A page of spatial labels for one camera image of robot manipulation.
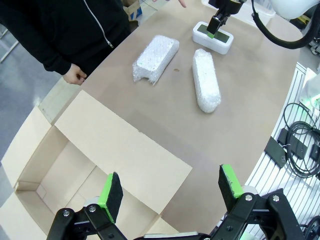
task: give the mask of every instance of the table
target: table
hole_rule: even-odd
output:
[[[230,18],[222,29],[234,36],[231,49],[226,55],[211,51],[222,102],[212,114],[203,113],[192,73],[195,50],[202,46],[192,41],[192,29],[214,13],[199,0],[188,0],[186,9],[170,1],[81,87],[193,167],[162,215],[178,231],[210,232],[225,213],[219,165],[232,164],[239,181],[246,182],[281,112],[300,53],[274,45],[257,28]],[[278,16],[268,27],[288,41],[302,36]],[[132,63],[155,35],[179,40],[179,51],[155,86],[134,83]]]

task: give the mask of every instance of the cardboard box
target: cardboard box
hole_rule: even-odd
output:
[[[124,192],[116,223],[123,234],[134,239],[154,225],[172,232],[160,214],[192,169],[84,91],[54,126],[34,108],[2,165],[15,192],[0,224],[13,240],[45,239],[56,212],[80,210],[113,171]]]
[[[137,17],[142,15],[139,0],[122,0],[122,3],[123,9],[129,17],[129,21],[134,21]]]

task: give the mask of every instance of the black hoodie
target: black hoodie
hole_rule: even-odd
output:
[[[121,0],[0,0],[0,23],[44,65],[64,75],[128,25]]]

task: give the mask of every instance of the bubble wrap package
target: bubble wrap package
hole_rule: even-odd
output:
[[[221,95],[211,54],[196,50],[192,69],[198,105],[205,113],[212,113],[220,104]]]
[[[156,35],[133,63],[133,81],[148,78],[155,84],[179,49],[179,41]]]

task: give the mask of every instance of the black hose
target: black hose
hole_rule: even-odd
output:
[[[258,27],[258,29],[266,36],[267,39],[269,39],[271,42],[273,42],[276,45],[279,45],[281,47],[284,47],[286,49],[299,49],[306,45],[308,45],[314,37],[319,32],[320,27],[320,4],[317,5],[312,20],[311,20],[311,26],[306,35],[304,35],[301,39],[296,41],[284,41],[282,39],[277,38],[274,36],[269,30],[266,28],[266,26],[262,23],[262,21],[259,18],[259,14],[256,12],[255,6],[254,6],[254,0],[252,1],[252,10],[253,10],[253,20]]]

